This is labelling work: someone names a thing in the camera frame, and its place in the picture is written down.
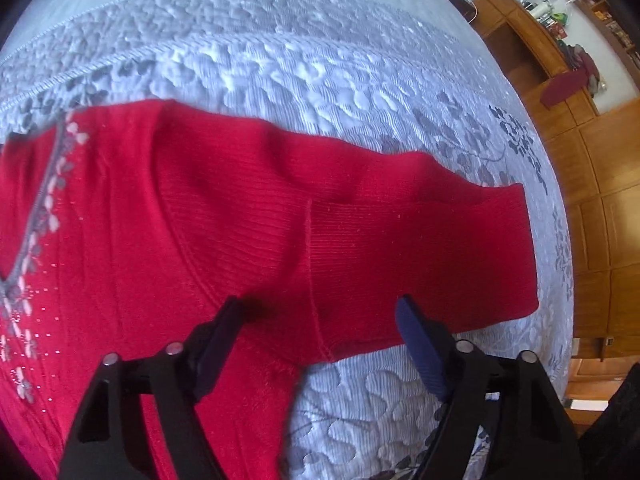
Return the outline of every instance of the quilted bedspread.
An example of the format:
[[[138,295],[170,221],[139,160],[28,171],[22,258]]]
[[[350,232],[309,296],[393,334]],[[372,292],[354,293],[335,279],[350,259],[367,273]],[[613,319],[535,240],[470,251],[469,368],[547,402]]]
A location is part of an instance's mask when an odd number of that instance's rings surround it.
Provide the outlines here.
[[[561,395],[573,282],[556,178],[481,40],[446,0],[422,3],[410,12],[375,0],[109,2],[3,51],[0,142],[75,107],[176,99],[381,153],[422,150],[482,186],[521,182],[540,307],[465,337],[499,356],[537,352]],[[313,366],[292,409],[283,475],[408,479],[442,412],[403,346]],[[469,478],[487,447],[481,431]]]

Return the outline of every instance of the metal screw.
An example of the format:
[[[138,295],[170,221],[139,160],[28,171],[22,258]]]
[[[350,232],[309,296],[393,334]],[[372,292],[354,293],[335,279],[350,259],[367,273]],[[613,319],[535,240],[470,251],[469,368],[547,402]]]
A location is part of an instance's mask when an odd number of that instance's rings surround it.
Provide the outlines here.
[[[520,354],[520,358],[526,363],[535,363],[538,360],[538,356],[531,350],[525,350]]]
[[[166,349],[164,350],[165,352],[167,352],[169,355],[178,355],[181,354],[182,351],[184,350],[184,345],[182,343],[169,343],[166,346]]]
[[[116,352],[111,352],[102,358],[102,364],[105,366],[111,366],[116,364],[120,360],[120,356]]]
[[[463,354],[471,354],[471,352],[474,351],[474,345],[471,341],[461,339],[456,342],[456,349],[458,352],[462,352]]]

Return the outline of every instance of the green object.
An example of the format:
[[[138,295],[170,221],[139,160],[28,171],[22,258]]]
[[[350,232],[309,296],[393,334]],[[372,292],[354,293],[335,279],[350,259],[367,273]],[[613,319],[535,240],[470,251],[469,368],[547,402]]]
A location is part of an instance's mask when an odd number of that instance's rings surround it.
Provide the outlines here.
[[[566,22],[569,20],[569,17],[564,12],[554,12],[551,17],[563,25],[566,25]]]

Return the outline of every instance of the wooden shelf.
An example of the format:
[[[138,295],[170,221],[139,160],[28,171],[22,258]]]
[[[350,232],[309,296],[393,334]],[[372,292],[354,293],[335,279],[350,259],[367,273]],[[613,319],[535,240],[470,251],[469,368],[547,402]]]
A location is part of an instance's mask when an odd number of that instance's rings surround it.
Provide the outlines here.
[[[624,65],[626,71],[629,72],[629,75],[631,76],[631,79],[633,79],[636,87],[640,89],[640,69],[630,58],[630,53],[636,49],[636,46],[632,45],[629,47],[625,47],[620,42],[618,37],[609,30],[607,25],[614,21],[617,21],[615,15],[611,20],[603,22],[594,14],[595,10],[606,10],[607,12],[610,12],[609,4],[607,3],[607,1],[600,0],[592,6],[585,0],[577,0],[574,5],[583,12],[583,14],[590,20],[590,22],[595,25],[602,37],[607,40],[607,43],[610,44],[613,51],[620,58],[620,61],[622,62],[622,65]]]

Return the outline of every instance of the wooden wardrobe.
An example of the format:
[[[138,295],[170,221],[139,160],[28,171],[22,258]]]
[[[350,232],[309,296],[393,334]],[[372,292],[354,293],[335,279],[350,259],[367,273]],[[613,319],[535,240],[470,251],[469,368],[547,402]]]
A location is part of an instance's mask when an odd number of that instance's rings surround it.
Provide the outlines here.
[[[549,78],[569,70],[555,40],[516,0],[475,3],[472,26],[520,95],[558,177],[572,242],[580,356],[638,355],[640,98],[600,115],[583,89],[545,108],[540,94]]]

